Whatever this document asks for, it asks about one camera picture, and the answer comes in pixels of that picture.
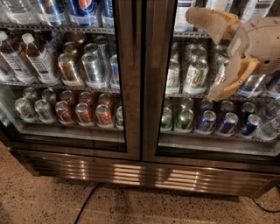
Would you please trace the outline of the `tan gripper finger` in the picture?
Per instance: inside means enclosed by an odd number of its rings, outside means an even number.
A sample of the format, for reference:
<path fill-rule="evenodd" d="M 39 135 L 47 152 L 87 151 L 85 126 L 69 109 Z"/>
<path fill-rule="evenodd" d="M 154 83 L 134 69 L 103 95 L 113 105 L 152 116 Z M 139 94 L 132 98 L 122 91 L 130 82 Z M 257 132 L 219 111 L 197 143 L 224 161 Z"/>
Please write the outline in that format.
<path fill-rule="evenodd" d="M 242 57 L 236 53 L 228 62 L 225 69 L 225 80 L 213 87 L 207 99 L 218 102 L 233 95 L 244 81 L 259 67 L 259 60 L 251 56 Z"/>
<path fill-rule="evenodd" d="M 192 7 L 185 19 L 194 27 L 204 30 L 215 44 L 222 39 L 231 40 L 242 22 L 230 12 Z"/>

